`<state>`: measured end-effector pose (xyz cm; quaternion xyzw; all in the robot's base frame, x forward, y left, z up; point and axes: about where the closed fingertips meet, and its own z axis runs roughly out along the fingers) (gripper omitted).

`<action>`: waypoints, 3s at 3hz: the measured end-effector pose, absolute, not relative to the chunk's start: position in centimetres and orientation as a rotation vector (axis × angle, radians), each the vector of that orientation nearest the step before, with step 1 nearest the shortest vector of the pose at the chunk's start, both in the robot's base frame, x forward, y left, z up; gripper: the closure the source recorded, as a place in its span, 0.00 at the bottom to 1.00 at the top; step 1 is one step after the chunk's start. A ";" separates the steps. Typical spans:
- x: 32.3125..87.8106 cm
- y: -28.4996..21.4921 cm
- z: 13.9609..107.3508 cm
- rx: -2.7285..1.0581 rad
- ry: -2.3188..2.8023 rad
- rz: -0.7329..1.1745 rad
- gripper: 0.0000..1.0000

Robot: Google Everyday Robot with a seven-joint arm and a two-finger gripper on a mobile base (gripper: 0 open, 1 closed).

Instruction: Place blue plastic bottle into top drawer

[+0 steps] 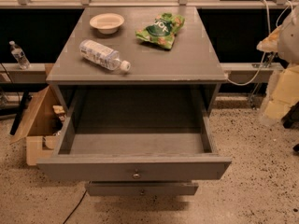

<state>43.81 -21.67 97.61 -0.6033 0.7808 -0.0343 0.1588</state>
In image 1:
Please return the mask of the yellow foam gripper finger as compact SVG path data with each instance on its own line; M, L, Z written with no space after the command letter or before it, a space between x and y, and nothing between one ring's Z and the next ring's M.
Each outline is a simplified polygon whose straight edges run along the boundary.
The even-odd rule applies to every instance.
M290 63L283 71L271 75L263 99L259 121L274 125L282 120L299 102L299 64Z

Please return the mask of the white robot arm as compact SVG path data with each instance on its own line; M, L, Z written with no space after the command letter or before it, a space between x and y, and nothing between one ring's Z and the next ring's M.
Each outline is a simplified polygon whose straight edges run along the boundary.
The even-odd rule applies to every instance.
M261 106L261 122L274 124L283 119L299 102L299 6L268 37L257 50L275 52L288 66L274 72L269 79L266 97Z

